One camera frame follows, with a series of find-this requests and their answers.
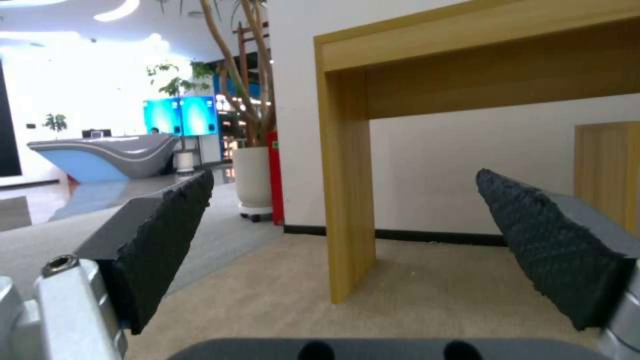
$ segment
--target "curved reception desk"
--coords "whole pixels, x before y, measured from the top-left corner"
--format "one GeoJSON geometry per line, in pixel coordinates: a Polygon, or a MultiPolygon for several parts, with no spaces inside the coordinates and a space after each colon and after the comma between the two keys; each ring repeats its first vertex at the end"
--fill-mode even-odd
{"type": "Polygon", "coordinates": [[[79,183],[158,175],[178,138],[168,134],[31,142],[27,145],[79,183]]]}

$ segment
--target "display screen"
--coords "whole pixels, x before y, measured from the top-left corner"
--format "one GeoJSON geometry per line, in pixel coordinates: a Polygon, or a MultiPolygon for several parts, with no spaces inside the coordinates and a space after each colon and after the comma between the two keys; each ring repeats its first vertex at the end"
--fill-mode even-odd
{"type": "Polygon", "coordinates": [[[183,97],[180,101],[180,107],[186,136],[218,133],[218,114],[213,97],[183,97]]]}
{"type": "Polygon", "coordinates": [[[145,107],[145,126],[147,133],[153,128],[160,133],[181,135],[180,109],[176,99],[147,100],[145,107]]]}

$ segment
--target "wooden shelf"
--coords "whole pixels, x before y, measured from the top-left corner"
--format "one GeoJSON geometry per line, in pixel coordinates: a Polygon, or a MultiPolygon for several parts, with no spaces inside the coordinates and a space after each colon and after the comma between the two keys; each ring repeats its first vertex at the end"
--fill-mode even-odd
{"type": "Polygon", "coordinates": [[[375,262],[369,120],[640,92],[640,1],[472,0],[314,39],[333,302],[375,262]]]}

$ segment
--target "reflective floor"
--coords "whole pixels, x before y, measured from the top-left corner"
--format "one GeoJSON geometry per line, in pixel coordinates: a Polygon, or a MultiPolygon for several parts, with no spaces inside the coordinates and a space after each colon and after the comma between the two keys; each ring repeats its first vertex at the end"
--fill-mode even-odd
{"type": "MultiPolygon", "coordinates": [[[[230,165],[212,171],[216,185],[234,182],[230,165]]],[[[0,190],[0,231],[112,208],[133,197],[161,192],[187,178],[167,175],[122,182],[60,183],[0,190]]]]}

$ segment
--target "black wall panel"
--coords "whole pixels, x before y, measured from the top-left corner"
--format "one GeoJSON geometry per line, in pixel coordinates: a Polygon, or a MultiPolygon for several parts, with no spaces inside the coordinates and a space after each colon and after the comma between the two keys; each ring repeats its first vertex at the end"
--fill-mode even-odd
{"type": "Polygon", "coordinates": [[[0,177],[17,175],[22,175],[22,170],[0,61],[0,177]]]}

